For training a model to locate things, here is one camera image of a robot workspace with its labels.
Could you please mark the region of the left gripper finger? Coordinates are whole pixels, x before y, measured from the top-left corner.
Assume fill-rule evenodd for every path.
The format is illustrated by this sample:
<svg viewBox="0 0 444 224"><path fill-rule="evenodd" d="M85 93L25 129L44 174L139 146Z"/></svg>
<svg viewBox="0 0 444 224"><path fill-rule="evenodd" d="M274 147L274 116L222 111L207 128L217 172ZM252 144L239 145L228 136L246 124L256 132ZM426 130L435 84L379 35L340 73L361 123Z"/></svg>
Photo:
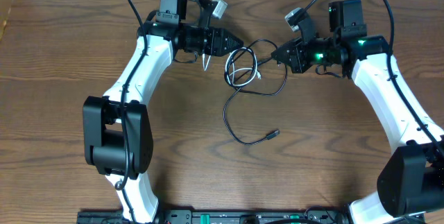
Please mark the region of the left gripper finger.
<svg viewBox="0 0 444 224"><path fill-rule="evenodd" d="M243 46L243 44L235 44L235 45L231 44L230 46L225 46L225 47L223 47L223 54L229 55L232 52L240 49L242 46Z"/></svg>
<svg viewBox="0 0 444 224"><path fill-rule="evenodd" d="M243 46L244 42L227 29L223 29L223 43L225 46Z"/></svg>

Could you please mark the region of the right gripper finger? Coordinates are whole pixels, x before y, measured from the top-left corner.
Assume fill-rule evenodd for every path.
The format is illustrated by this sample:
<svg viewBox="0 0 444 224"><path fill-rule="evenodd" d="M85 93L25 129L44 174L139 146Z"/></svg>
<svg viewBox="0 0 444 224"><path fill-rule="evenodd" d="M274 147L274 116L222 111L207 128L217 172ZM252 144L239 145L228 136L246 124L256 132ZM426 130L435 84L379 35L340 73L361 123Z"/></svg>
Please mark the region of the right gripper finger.
<svg viewBox="0 0 444 224"><path fill-rule="evenodd" d="M290 65L290 60L285 55L274 55L272 56L272 59L274 59L278 64Z"/></svg>
<svg viewBox="0 0 444 224"><path fill-rule="evenodd" d="M288 58L291 54L291 43L285 43L272 52L272 58Z"/></svg>

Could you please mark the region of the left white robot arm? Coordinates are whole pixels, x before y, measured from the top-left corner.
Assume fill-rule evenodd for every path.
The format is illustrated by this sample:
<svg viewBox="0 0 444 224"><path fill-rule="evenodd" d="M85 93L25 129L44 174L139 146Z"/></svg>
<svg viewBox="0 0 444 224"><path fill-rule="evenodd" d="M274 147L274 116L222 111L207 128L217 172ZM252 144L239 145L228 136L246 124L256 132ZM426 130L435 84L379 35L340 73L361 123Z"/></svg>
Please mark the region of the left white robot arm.
<svg viewBox="0 0 444 224"><path fill-rule="evenodd" d="M179 50L221 57L243 46L210 26L227 7L224 0L160 0L146 19L136 16L137 45L126 68L102 96L83 104L85 160L113 184L129 222L156 221L159 200L147 173L153 156L147 108L156 85Z"/></svg>

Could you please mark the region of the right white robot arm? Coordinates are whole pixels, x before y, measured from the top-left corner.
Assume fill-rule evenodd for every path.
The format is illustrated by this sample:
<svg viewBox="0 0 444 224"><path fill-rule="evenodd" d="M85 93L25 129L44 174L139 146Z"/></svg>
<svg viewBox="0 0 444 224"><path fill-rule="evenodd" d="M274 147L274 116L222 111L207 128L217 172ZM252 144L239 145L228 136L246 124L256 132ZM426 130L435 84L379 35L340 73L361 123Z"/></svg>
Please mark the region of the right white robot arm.
<svg viewBox="0 0 444 224"><path fill-rule="evenodd" d="M412 223L443 208L443 129L419 104L402 77L389 44L369 36L361 0L329 4L331 37L319 38L302 8L285 20L300 37L272 52L295 74L312 66L342 67L342 75L364 93L386 133L391 157L377 179L376 192L348 205L349 223Z"/></svg>

